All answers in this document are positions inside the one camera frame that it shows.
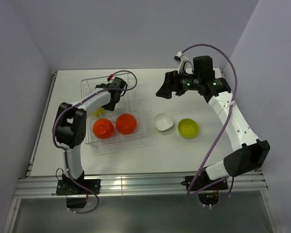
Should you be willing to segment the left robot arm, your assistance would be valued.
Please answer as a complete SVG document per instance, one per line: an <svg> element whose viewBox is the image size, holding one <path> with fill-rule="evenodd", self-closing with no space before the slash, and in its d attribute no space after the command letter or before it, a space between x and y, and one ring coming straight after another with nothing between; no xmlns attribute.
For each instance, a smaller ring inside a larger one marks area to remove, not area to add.
<svg viewBox="0 0 291 233"><path fill-rule="evenodd" d="M52 128L52 140L55 147L63 152L64 169L59 186L62 189L79 194L82 191L94 192L95 184L87 183L81 165L81 143L86 136L86 124L90 114L102 107L113 111L120 98L129 88L126 81L114 75L107 83L97 85L93 92L74 102L59 105Z"/></svg>

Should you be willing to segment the orange bowl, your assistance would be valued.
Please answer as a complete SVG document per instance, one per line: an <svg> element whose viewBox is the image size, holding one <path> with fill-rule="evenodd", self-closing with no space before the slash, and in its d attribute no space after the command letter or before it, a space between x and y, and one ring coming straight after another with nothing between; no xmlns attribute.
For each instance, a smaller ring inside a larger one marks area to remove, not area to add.
<svg viewBox="0 0 291 233"><path fill-rule="evenodd" d="M101 118L93 124L92 130L97 138L108 139L111 138L114 133L114 126L110 120Z"/></svg>
<svg viewBox="0 0 291 233"><path fill-rule="evenodd" d="M121 134L132 134L137 128L137 120L136 118L128 113L121 114L115 122L116 129Z"/></svg>

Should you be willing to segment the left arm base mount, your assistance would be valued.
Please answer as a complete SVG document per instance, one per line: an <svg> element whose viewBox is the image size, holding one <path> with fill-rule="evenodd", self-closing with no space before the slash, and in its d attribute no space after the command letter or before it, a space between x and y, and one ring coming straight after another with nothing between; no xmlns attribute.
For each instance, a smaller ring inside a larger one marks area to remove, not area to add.
<svg viewBox="0 0 291 233"><path fill-rule="evenodd" d="M81 181L81 185L90 189L95 194L99 194L100 191L100 179L85 179ZM85 195L88 191L79 187L70 179L67 180L59 180L56 188L57 196L66 196L66 195Z"/></svg>

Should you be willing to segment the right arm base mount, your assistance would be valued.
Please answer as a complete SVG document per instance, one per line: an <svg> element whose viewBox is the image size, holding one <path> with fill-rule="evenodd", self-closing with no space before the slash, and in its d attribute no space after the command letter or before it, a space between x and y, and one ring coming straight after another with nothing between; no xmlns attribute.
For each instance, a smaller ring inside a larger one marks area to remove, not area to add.
<svg viewBox="0 0 291 233"><path fill-rule="evenodd" d="M189 189L189 186L193 180L194 176L185 176L185 180L181 182L181 185L186 187L186 190ZM213 190L228 190L227 179L217 179L217 180L210 180L207 176L198 177L193 184L191 191L197 191L202 189L203 191L213 191Z"/></svg>

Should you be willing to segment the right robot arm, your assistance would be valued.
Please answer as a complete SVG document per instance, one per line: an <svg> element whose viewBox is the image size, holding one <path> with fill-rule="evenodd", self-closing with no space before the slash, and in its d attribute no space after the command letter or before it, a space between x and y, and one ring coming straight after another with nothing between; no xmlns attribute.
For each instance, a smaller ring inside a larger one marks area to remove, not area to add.
<svg viewBox="0 0 291 233"><path fill-rule="evenodd" d="M174 59L178 70L166 72L164 82L156 96L171 99L186 91L197 91L212 107L225 126L233 152L223 161L206 167L206 174L200 177L201 186L211 189L219 178L236 177L260 168L270 151L268 141L261 141L252 131L234 101L233 92L224 78L216 78L210 56L193 59L193 72L184 68L189 58L178 52Z"/></svg>

